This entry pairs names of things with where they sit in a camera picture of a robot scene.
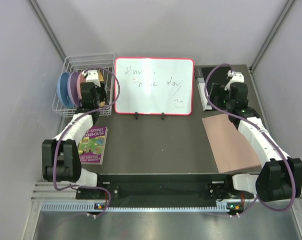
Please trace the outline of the yellow plate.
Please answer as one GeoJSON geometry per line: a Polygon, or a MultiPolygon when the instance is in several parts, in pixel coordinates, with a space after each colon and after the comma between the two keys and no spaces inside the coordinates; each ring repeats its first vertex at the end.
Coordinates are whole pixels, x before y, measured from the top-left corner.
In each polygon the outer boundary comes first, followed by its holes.
{"type": "Polygon", "coordinates": [[[99,70],[97,72],[98,72],[98,79],[99,79],[99,81],[100,82],[104,82],[104,78],[103,78],[102,73],[99,70]]]}

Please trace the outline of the pink plate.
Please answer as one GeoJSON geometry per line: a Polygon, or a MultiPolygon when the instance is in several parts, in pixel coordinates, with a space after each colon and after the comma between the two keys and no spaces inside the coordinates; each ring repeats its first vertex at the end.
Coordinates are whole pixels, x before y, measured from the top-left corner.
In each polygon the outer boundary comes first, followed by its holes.
{"type": "Polygon", "coordinates": [[[77,94],[78,94],[78,106],[80,106],[80,100],[82,99],[82,95],[81,95],[81,84],[85,83],[85,77],[83,76],[83,74],[79,74],[77,77],[77,82],[76,82],[76,90],[77,90],[77,94]]]}

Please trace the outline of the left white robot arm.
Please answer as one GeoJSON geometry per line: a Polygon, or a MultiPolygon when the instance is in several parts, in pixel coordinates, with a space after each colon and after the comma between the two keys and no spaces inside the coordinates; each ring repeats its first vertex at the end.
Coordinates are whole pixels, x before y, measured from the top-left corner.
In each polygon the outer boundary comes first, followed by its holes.
{"type": "Polygon", "coordinates": [[[81,100],[71,122],[53,139],[46,139],[41,146],[42,176],[49,182],[69,182],[87,186],[93,198],[104,194],[98,174],[82,168],[78,145],[86,132],[99,118],[106,102],[105,84],[92,82],[80,85],[81,100]]]}

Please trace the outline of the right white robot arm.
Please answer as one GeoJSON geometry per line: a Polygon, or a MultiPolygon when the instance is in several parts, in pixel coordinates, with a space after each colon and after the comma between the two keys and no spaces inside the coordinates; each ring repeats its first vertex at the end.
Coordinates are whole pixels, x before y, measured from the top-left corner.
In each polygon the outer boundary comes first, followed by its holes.
{"type": "Polygon", "coordinates": [[[260,160],[257,177],[236,174],[224,185],[230,198],[251,192],[263,202],[298,198],[302,190],[302,160],[285,153],[264,127],[259,114],[248,106],[248,87],[242,82],[229,86],[214,83],[209,92],[211,106],[228,115],[229,121],[246,138],[260,160]]]}

